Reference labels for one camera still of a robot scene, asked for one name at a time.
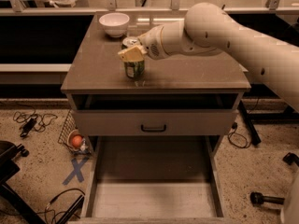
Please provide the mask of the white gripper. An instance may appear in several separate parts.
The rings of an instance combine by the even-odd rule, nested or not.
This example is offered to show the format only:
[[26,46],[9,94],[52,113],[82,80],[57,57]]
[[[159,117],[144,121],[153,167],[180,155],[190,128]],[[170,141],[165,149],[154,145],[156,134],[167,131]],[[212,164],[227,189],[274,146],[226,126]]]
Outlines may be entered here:
[[146,33],[139,35],[138,40],[141,45],[134,45],[130,48],[118,52],[123,62],[140,62],[148,54],[151,59],[159,60],[164,57],[164,49],[161,43],[161,31],[163,26],[153,27]]

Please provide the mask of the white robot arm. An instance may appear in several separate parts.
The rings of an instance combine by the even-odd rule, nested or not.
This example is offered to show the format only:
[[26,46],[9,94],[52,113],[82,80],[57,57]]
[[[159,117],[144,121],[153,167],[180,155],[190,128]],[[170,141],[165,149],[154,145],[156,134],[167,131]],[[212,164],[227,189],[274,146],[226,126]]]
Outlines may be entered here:
[[180,21],[156,26],[118,52],[125,63],[149,56],[211,55],[224,51],[295,111],[299,111],[299,48],[234,21],[209,3],[191,7]]

